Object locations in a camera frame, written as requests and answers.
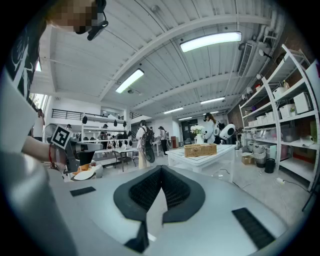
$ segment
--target chair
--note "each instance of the chair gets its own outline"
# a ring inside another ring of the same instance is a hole
[[[191,143],[191,139],[190,138],[187,138],[185,141],[184,141],[184,145],[190,145],[192,144]]]

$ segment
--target power strip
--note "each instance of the power strip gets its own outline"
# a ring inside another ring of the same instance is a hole
[[[284,181],[282,178],[276,178],[276,182],[277,182],[279,185],[284,185],[284,184],[285,184],[285,181]]]

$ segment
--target air conditioner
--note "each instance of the air conditioner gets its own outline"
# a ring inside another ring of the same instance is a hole
[[[245,44],[245,48],[242,52],[242,58],[240,60],[238,68],[239,77],[255,77],[256,74],[261,70],[265,61],[267,60],[266,56],[259,55],[259,49],[262,49],[266,54],[270,53],[271,48],[268,47],[266,43],[255,42],[249,40]]]

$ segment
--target headset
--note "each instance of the headset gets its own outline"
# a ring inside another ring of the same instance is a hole
[[[97,36],[100,35],[100,33],[109,25],[109,22],[107,21],[104,9],[106,8],[107,1],[106,0],[95,0],[97,13],[96,17],[98,19],[98,14],[103,14],[104,20],[102,22],[97,23],[97,25],[93,26],[80,26],[79,31],[76,33],[78,35],[84,34],[85,32],[88,32],[89,35],[87,36],[87,39],[89,41],[92,41]]]

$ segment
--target pants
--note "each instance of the pants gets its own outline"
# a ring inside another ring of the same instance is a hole
[[[33,137],[34,139],[36,139],[37,141],[42,142],[42,137]]]
[[[167,149],[167,140],[166,139],[162,139],[161,140],[161,146],[162,146],[163,153],[165,154],[166,151],[168,151],[168,149]]]
[[[147,161],[144,150],[139,148],[139,169],[150,167],[150,163]]]

